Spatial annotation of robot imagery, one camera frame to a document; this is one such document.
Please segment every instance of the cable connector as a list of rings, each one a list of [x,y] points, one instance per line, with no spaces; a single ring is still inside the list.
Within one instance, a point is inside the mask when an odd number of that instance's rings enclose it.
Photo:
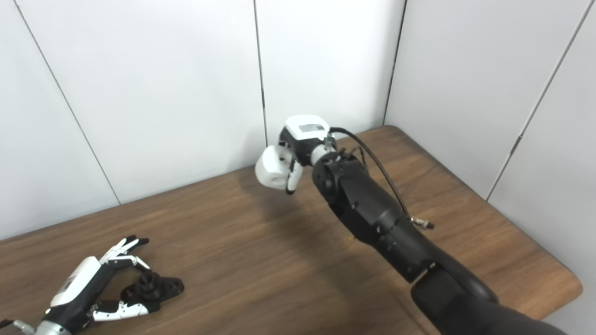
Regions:
[[[17,327],[21,331],[21,333],[25,335],[35,335],[35,328],[33,328],[33,326],[24,321],[14,320],[13,326]]]
[[[410,222],[412,222],[412,224],[414,224],[415,226],[418,226],[424,230],[427,230],[427,229],[433,230],[434,229],[434,223],[432,223],[428,220],[410,218]]]

